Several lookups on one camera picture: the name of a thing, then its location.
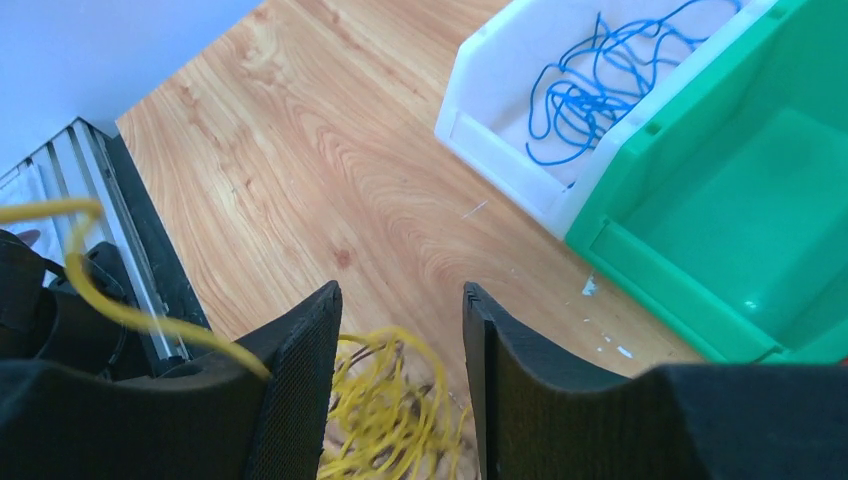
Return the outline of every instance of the yellow cable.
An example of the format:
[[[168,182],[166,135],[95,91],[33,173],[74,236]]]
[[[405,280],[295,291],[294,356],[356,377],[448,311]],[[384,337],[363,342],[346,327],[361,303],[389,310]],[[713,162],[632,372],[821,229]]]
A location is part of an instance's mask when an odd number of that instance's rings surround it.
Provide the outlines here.
[[[435,352],[399,327],[366,336],[342,334],[339,341],[363,348],[337,356],[327,422],[337,425],[345,438],[338,452],[325,449],[318,480],[414,479],[422,468],[433,478],[442,458],[450,458],[448,478],[456,478],[462,426],[470,410],[464,409],[453,423],[445,370]],[[433,370],[426,392],[404,375],[408,349]],[[367,365],[352,374],[358,361]]]
[[[158,323],[158,327],[162,333],[169,337],[182,337],[183,340],[194,345],[218,350],[221,353],[229,355],[233,360],[244,365],[245,368],[262,379],[267,379],[271,376],[271,372],[268,371],[268,368],[265,367],[265,364],[261,360],[237,343],[218,338],[211,331],[182,320],[170,317],[152,317],[135,308],[114,302],[97,291],[97,288],[91,283],[88,275],[85,274],[82,263],[83,255],[80,253],[83,249],[86,234],[103,214],[103,207],[96,201],[90,199],[68,199],[3,207],[0,208],[0,224],[78,212],[85,214],[85,217],[71,233],[67,254],[65,255],[65,273],[68,275],[68,281],[76,289],[77,293],[92,308],[102,313],[105,317],[126,325],[127,328],[141,332],[150,331]]]
[[[128,328],[146,332],[157,323],[169,337],[182,337],[195,345],[218,350],[244,365],[263,379],[270,377],[265,365],[237,343],[215,336],[209,330],[169,318],[152,317],[137,309],[116,303],[97,291],[83,268],[85,235],[103,214],[102,206],[90,199],[69,199],[0,208],[0,224],[16,223],[54,215],[83,213],[68,242],[65,272],[68,281],[94,309]],[[449,477],[456,478],[462,454],[462,425],[469,413],[466,408],[457,425],[451,420],[444,367],[424,342],[398,327],[378,330],[366,336],[339,336],[340,344],[363,347],[356,355],[336,357],[332,379],[331,406],[327,422],[339,425],[346,438],[339,453],[324,453],[318,480],[416,478],[429,466],[432,478],[439,461],[450,455]],[[404,372],[404,349],[416,350],[432,367],[434,382],[427,391],[409,381]],[[369,361],[364,372],[353,374],[354,364],[364,357]]]

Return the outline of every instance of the blue cable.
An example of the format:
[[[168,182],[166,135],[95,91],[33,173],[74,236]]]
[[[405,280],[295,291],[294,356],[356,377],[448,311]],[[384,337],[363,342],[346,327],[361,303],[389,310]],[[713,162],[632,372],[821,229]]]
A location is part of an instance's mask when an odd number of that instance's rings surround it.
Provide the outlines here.
[[[654,89],[659,66],[676,67],[680,64],[677,60],[661,57],[664,42],[682,42],[692,52],[707,40],[686,36],[669,23],[680,12],[705,1],[728,2],[734,6],[736,13],[742,9],[740,0],[689,0],[662,18],[634,20],[617,29],[612,29],[598,13],[592,35],[569,48],[557,63],[545,65],[530,91],[527,122],[530,138],[543,141],[553,134],[565,144],[576,147],[577,152],[567,158],[540,160],[533,154],[528,141],[525,150],[530,159],[542,166],[563,165],[595,149],[601,137]],[[627,42],[635,37],[654,40],[650,58],[640,58],[628,45]],[[589,76],[569,65],[587,56],[592,59]],[[602,65],[627,74],[628,78],[632,78],[632,89],[605,85],[600,78]],[[552,71],[560,78],[543,87],[543,80]],[[545,121],[542,131],[537,132],[533,125],[537,113],[535,104],[542,94],[545,96]]]

